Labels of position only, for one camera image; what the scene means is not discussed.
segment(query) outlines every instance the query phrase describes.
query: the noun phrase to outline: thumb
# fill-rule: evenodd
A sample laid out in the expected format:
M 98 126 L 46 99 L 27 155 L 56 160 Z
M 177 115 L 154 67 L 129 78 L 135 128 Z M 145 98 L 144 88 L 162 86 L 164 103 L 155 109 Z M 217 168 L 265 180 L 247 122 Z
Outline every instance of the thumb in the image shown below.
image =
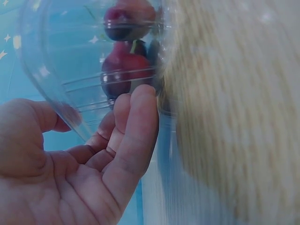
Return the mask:
M 0 174 L 22 177 L 43 172 L 43 132 L 69 127 L 47 102 L 16 99 L 0 106 Z

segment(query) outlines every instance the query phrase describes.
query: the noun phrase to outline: hand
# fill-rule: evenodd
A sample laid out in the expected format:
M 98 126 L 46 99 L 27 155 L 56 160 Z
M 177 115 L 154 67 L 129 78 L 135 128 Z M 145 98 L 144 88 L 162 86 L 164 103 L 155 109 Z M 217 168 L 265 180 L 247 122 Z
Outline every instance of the hand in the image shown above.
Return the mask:
M 140 85 L 86 145 L 55 152 L 43 151 L 42 133 L 69 127 L 46 102 L 0 106 L 0 224 L 117 224 L 152 156 L 156 105 L 153 88 Z

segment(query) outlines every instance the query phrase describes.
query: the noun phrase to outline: clear plastic container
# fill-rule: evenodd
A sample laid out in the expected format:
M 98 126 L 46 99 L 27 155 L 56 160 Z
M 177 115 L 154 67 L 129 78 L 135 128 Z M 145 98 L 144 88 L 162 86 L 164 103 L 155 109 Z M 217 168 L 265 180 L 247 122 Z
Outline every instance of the clear plastic container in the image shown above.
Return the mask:
M 159 0 L 28 0 L 14 47 L 27 75 L 87 140 L 122 93 L 156 80 Z

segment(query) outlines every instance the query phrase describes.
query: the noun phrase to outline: blue surface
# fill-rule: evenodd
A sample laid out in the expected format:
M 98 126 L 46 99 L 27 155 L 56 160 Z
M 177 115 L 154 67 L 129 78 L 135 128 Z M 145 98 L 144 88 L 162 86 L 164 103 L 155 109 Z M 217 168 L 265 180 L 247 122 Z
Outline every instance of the blue surface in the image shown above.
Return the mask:
M 23 0 L 3 0 L 0 3 L 0 104 L 13 98 L 44 100 L 24 74 L 13 48 L 13 36 L 16 33 L 18 12 L 22 4 Z M 73 131 L 63 134 L 51 131 L 45 133 L 44 137 L 46 151 L 65 150 L 83 144 L 81 138 Z M 141 206 L 142 192 L 139 184 L 119 224 L 143 224 Z

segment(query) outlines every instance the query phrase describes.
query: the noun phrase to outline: star pattern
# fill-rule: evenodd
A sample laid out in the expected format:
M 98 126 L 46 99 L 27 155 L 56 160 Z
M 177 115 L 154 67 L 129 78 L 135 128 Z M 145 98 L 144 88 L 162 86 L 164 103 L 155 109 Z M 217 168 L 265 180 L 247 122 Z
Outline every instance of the star pattern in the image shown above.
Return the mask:
M 7 36 L 4 38 L 4 40 L 7 42 L 10 38 L 11 38 L 11 36 L 9 34 L 7 34 Z
M 4 50 L 0 53 L 0 60 L 4 57 L 4 56 L 6 56 L 7 55 L 7 53 L 6 52 L 4 52 Z
M 8 0 L 5 0 L 5 1 L 3 2 L 3 5 L 6 6 L 6 4 L 8 4 L 8 2 L 9 2 Z
M 96 37 L 96 36 L 94 36 L 94 38 L 92 39 L 92 40 L 89 40 L 89 42 L 91 42 L 91 43 L 96 43 L 97 41 L 98 41 L 99 39 Z

